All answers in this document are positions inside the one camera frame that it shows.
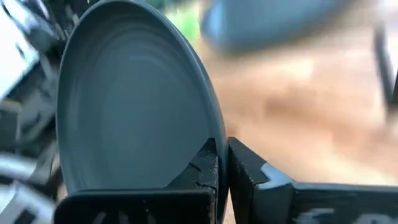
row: blurred background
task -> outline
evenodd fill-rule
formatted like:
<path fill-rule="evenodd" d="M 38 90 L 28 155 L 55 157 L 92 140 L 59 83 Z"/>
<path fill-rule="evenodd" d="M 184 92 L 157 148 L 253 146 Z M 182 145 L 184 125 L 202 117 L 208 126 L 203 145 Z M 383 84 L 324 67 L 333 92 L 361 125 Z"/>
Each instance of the blurred background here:
<path fill-rule="evenodd" d="M 59 184 L 53 120 L 57 72 L 68 36 L 95 2 L 1 2 L 0 222 L 48 220 L 67 194 Z M 250 12 L 250 2 L 240 4 Z M 397 1 L 347 1 L 316 26 L 284 34 L 288 38 L 280 42 L 249 29 L 221 33 L 236 27 L 238 22 L 230 22 L 235 20 L 259 26 L 234 11 L 236 6 L 225 8 L 238 19 L 220 19 L 209 15 L 216 14 L 217 4 L 207 0 L 148 3 L 197 51 L 228 136 L 296 180 L 398 184 L 398 111 L 383 85 L 387 79 L 394 86 L 398 73 Z M 283 19 L 270 17 L 260 18 Z M 214 32 L 215 24 L 225 29 Z M 5 216 L 13 201 L 18 214 Z M 37 215 L 26 207 L 46 212 Z M 234 223 L 230 203 L 225 223 Z"/>

